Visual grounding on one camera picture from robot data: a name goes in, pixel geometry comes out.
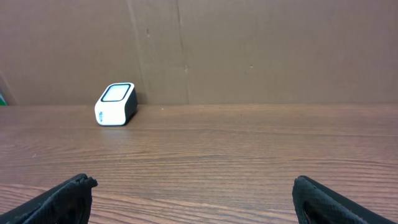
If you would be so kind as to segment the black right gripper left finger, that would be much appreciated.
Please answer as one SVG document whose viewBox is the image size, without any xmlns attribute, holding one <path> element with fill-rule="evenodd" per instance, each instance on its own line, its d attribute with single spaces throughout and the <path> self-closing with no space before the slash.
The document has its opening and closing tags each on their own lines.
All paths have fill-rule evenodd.
<svg viewBox="0 0 398 224">
<path fill-rule="evenodd" d="M 78 174 L 1 215 L 5 224 L 87 224 L 97 181 Z"/>
</svg>

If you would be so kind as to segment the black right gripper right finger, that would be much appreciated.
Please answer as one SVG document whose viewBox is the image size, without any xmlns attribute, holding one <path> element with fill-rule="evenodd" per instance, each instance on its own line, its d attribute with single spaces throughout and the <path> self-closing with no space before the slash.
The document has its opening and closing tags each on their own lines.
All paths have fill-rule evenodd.
<svg viewBox="0 0 398 224">
<path fill-rule="evenodd" d="M 294 180 L 292 197 L 300 224 L 395 224 L 304 175 Z"/>
</svg>

